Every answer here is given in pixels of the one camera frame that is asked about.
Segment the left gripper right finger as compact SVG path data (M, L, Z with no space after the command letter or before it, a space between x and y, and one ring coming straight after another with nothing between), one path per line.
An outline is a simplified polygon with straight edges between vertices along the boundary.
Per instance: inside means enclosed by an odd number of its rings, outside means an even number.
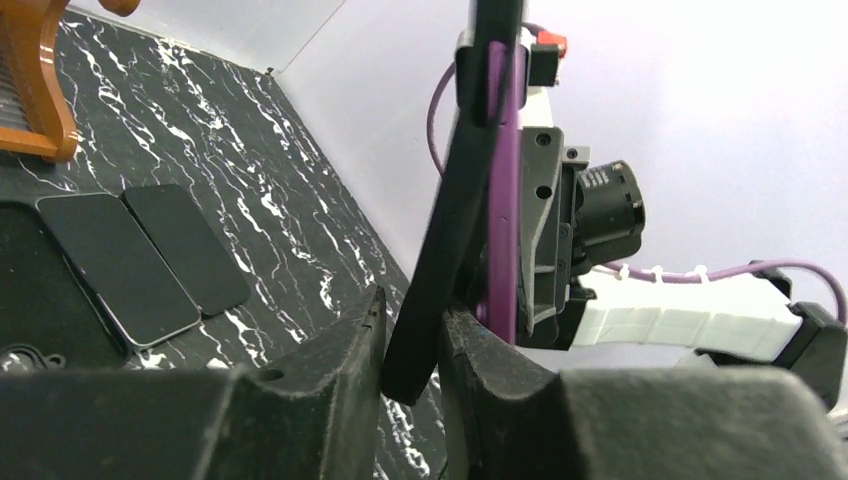
M464 311L439 374L453 479L843 479L814 393L774 368L552 372Z

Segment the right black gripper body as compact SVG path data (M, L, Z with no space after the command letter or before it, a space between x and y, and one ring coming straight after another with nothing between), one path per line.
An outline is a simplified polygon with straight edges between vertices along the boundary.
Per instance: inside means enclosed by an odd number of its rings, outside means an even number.
M588 166L586 147L568 147L556 127L526 127L521 135L520 276L516 343L551 348L557 316L572 280L577 176Z

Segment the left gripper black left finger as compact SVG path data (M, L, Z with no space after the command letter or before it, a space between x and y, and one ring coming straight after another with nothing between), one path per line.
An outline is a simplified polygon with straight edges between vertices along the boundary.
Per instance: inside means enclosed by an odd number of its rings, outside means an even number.
M372 287L261 369L43 370L1 379L5 479L367 479L386 294Z

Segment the blue phone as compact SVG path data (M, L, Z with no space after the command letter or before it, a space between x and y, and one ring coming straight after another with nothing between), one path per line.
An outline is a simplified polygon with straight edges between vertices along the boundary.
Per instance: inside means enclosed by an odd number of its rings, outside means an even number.
M251 288L189 192L177 184L132 187L122 200L204 317L245 303Z

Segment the purple phone black case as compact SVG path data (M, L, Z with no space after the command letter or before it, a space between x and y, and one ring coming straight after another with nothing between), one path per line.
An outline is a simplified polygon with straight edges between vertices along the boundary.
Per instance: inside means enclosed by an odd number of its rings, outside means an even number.
M498 89L506 86L488 184L487 297L480 317L505 343L516 340L521 200L520 128L524 98L524 55L493 42L488 52L488 110L495 112Z

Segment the black smartphone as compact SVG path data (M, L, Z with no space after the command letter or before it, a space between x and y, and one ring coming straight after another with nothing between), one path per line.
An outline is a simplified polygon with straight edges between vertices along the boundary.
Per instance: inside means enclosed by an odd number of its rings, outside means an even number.
M130 347L148 349L200 323L184 287L118 197L49 196L35 206Z

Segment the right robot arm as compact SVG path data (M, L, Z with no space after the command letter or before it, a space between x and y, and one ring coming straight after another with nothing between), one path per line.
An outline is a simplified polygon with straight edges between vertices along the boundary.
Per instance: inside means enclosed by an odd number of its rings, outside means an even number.
M835 314L793 300L787 260L630 269L620 258L639 249L645 208L629 165L590 166L588 149L566 146L555 127L525 128L520 152L519 346L683 347L697 365L789 370L835 407L847 352L842 291Z

